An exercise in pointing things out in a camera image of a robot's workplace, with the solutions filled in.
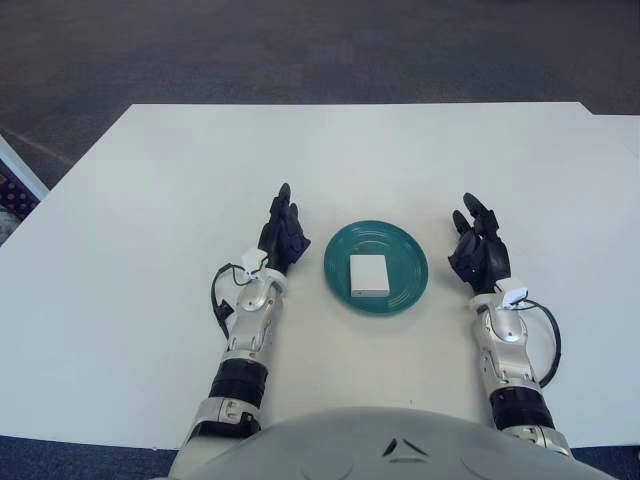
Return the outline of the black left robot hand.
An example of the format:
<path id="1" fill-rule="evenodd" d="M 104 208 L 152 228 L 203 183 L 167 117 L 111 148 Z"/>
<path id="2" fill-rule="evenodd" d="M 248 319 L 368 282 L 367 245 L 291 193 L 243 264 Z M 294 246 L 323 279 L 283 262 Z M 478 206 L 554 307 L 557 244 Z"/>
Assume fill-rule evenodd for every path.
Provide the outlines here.
<path id="1" fill-rule="evenodd" d="M 287 276 L 311 245 L 299 222 L 297 205 L 291 201 L 291 188 L 284 183 L 273 198 L 269 220 L 263 226 L 258 248 L 267 253 L 266 267 Z"/>

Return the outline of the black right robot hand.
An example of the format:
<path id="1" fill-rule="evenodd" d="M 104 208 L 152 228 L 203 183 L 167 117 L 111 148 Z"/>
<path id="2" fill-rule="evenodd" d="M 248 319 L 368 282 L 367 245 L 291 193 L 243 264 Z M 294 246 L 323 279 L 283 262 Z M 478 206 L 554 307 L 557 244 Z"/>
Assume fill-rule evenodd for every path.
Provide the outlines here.
<path id="1" fill-rule="evenodd" d="M 458 243 L 448 261 L 475 295 L 490 294 L 498 280 L 511 276 L 507 247 L 498 235 L 499 224 L 494 211 L 469 192 L 463 195 L 463 202 L 473 223 L 470 224 L 460 210 L 453 212 Z"/>

